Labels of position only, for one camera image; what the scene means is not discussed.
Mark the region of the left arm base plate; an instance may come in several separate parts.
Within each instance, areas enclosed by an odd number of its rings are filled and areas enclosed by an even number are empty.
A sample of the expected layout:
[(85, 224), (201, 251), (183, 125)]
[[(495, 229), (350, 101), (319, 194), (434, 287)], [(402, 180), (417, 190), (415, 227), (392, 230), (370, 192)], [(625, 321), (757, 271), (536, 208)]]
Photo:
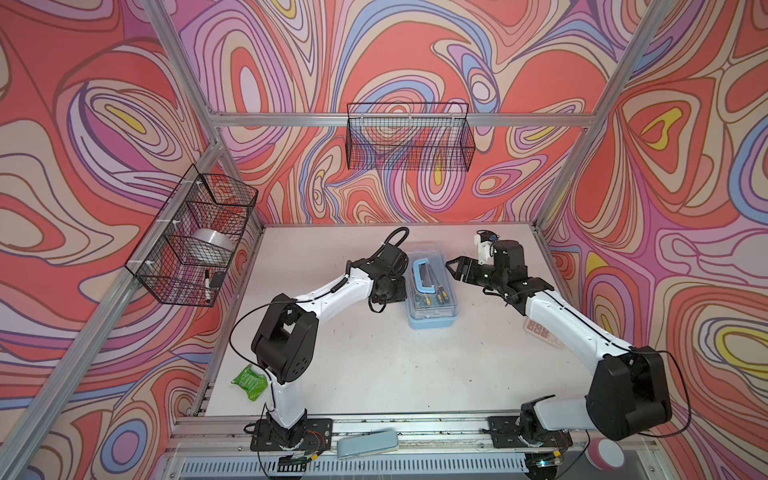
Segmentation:
[(320, 452), (332, 443), (333, 420), (331, 418), (302, 418), (291, 428), (280, 426), (276, 420), (265, 419), (248, 424), (244, 431), (251, 434), (250, 450), (253, 452)]

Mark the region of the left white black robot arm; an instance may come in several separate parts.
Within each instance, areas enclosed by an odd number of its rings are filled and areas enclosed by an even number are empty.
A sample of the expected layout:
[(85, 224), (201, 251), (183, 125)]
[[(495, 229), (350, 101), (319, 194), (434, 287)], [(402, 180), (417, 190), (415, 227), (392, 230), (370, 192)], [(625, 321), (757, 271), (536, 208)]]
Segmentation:
[(270, 380), (270, 417), (279, 427), (290, 430), (306, 417), (300, 377), (313, 359), (320, 326), (361, 301), (373, 313), (405, 301), (408, 265), (407, 254), (386, 243), (368, 258), (349, 261), (341, 276), (322, 287), (270, 302), (251, 350)]

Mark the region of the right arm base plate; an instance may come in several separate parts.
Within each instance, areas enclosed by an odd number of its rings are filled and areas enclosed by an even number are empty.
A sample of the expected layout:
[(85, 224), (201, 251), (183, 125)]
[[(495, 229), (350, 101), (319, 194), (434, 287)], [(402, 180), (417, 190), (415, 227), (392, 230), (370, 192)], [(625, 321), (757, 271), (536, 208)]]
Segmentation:
[(519, 415), (489, 416), (487, 427), (482, 429), (491, 437), (494, 448), (552, 448), (565, 449), (573, 446), (566, 430), (543, 430), (533, 420)]

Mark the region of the blue plastic tool box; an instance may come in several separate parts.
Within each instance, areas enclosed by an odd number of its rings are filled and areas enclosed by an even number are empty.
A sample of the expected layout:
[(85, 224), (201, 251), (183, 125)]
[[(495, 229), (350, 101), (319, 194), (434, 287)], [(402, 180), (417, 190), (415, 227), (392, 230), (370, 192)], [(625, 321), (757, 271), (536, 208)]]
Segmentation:
[[(452, 290), (452, 277), (445, 267), (444, 256), (436, 250), (411, 251), (405, 273), (406, 311), (409, 325), (414, 330), (451, 327), (458, 318), (459, 308)], [(436, 287), (443, 286), (449, 296), (448, 303), (440, 304), (435, 297)]]

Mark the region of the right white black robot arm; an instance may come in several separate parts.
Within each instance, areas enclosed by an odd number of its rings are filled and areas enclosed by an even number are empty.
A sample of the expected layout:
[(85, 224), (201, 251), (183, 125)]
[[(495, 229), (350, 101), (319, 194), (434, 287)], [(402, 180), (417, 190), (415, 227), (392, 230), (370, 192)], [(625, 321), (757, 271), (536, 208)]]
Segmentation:
[(540, 397), (522, 405), (517, 435), (542, 444), (556, 431), (595, 430), (618, 441), (672, 418), (665, 364), (659, 351), (635, 347), (572, 306), (555, 288), (529, 274), (523, 246), (513, 240), (477, 240), (475, 259), (446, 262), (450, 275), (479, 286), (552, 332), (585, 366), (591, 383), (582, 397)]

